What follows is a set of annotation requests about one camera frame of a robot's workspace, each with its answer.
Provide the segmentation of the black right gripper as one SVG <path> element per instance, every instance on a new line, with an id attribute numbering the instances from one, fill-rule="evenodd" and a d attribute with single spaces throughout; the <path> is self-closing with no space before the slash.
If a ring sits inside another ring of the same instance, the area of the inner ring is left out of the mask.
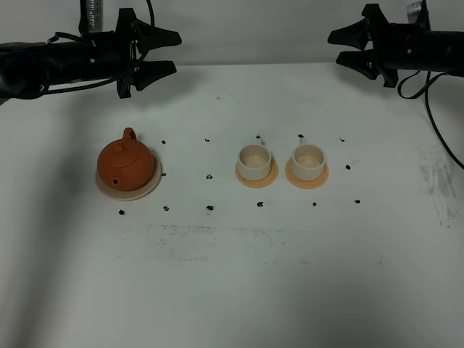
<path id="1" fill-rule="evenodd" d="M 336 63 L 369 80 L 375 80 L 378 73 L 384 78 L 384 86 L 393 88 L 398 83 L 398 70 L 413 69 L 413 64 L 406 62 L 406 56 L 412 53 L 411 40 L 427 29 L 419 24 L 390 23 L 379 4 L 366 4 L 362 16 L 364 19 L 353 25 L 333 30 L 328 43 L 364 49 L 370 41 L 373 50 L 343 51 Z"/>

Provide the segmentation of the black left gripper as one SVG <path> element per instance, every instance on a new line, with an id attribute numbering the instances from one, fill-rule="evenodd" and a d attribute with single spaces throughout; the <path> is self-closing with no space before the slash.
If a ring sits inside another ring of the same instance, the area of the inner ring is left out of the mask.
<path id="1" fill-rule="evenodd" d="M 114 79 L 121 99 L 131 97 L 131 74 L 134 58 L 132 33 L 135 26 L 137 46 L 179 46 L 182 38 L 178 32 L 153 27 L 137 20 L 132 8 L 119 10 L 116 29 L 99 33 L 81 34 L 89 43 L 78 43 L 72 58 L 76 66 L 72 81 Z M 177 72 L 172 61 L 142 62 L 133 74 L 132 85 L 137 91 Z"/>

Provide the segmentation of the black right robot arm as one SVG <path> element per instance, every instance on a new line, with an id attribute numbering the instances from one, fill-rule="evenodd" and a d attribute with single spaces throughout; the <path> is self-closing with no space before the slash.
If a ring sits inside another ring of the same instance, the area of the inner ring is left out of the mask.
<path id="1" fill-rule="evenodd" d="M 370 80 L 382 76 L 387 88 L 397 86 L 399 70 L 463 76 L 463 33 L 432 31 L 426 1 L 410 1 L 403 24 L 389 22 L 379 4 L 366 4 L 362 16 L 328 37 L 330 44 L 356 49 L 341 52 L 338 65 Z"/>

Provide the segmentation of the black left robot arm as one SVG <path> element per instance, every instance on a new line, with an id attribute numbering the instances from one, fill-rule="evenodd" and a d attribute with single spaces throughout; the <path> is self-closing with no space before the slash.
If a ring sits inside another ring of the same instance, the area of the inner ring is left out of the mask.
<path id="1" fill-rule="evenodd" d="M 145 60 L 152 50 L 179 46 L 179 33 L 145 23 L 134 9 L 121 8 L 116 28 L 103 31 L 100 1 L 80 2 L 79 34 L 56 32 L 46 42 L 1 45 L 1 101 L 37 99 L 115 83 L 131 97 L 176 73 L 172 61 Z"/>

